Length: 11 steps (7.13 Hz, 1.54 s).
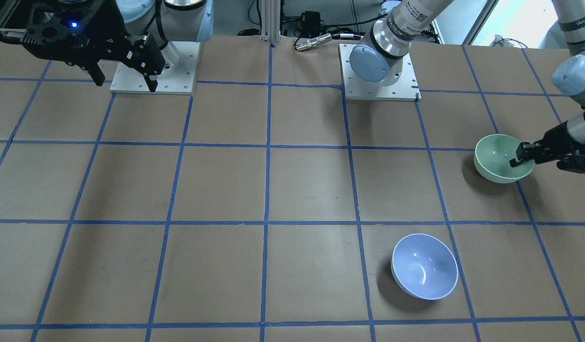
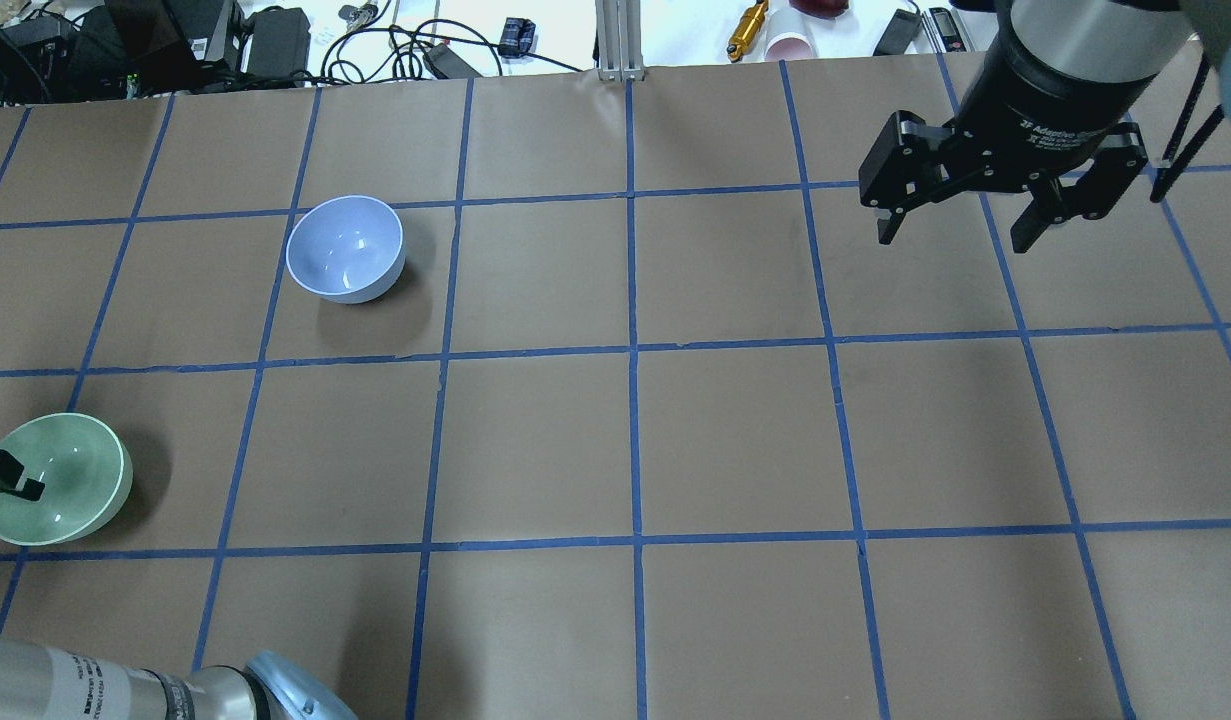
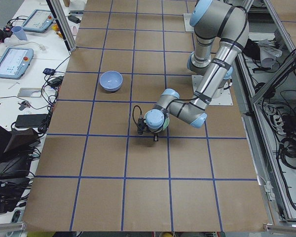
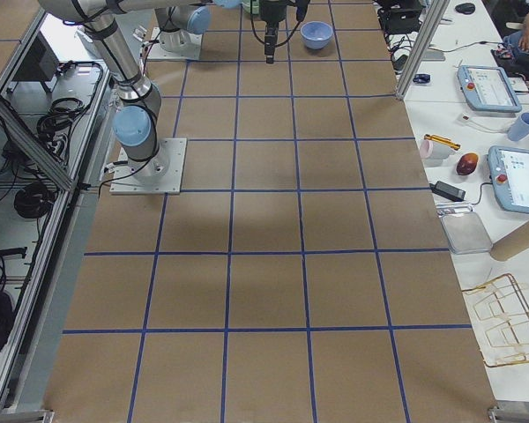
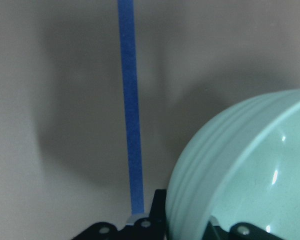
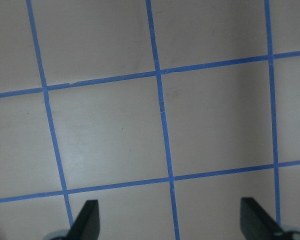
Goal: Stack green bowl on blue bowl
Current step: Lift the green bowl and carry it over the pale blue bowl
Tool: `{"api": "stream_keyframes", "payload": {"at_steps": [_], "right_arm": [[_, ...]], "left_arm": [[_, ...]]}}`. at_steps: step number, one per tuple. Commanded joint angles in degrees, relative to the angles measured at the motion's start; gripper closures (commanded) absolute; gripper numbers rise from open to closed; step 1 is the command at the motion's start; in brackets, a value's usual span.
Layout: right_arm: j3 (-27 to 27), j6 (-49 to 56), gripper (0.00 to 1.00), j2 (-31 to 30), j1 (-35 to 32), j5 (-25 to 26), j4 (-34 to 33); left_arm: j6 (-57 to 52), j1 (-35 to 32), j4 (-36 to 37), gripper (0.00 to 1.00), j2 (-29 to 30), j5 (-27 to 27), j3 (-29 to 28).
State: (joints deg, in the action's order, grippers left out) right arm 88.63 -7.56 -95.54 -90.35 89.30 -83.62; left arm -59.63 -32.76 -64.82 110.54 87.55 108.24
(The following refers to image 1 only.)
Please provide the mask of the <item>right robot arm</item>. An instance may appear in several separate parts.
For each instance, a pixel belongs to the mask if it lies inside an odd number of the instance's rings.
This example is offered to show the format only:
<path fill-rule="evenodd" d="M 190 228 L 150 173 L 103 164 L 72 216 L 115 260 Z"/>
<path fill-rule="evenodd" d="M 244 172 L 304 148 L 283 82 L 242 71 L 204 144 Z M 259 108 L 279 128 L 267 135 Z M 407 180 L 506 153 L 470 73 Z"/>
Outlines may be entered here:
<path fill-rule="evenodd" d="M 0 42 L 106 80 L 112 93 L 192 95 L 201 43 L 211 39 L 211 0 L 7 0 Z"/>

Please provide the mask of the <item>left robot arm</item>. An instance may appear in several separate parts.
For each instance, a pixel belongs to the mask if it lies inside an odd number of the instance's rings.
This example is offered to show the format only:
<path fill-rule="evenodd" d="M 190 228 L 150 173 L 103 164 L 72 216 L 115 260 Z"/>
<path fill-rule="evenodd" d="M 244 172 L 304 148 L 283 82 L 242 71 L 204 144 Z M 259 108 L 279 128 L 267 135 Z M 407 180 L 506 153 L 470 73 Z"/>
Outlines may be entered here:
<path fill-rule="evenodd" d="M 390 71 L 401 65 L 411 42 L 451 2 L 449 0 L 403 0 L 353 47 L 349 65 L 361 80 L 379 84 Z M 552 84 L 573 99 L 583 112 L 547 131 L 536 142 L 520 142 L 512 158 L 503 162 L 505 169 L 516 170 L 523 164 L 556 162 L 562 171 L 585 173 L 585 0 L 553 2 L 570 52 L 553 73 Z"/>

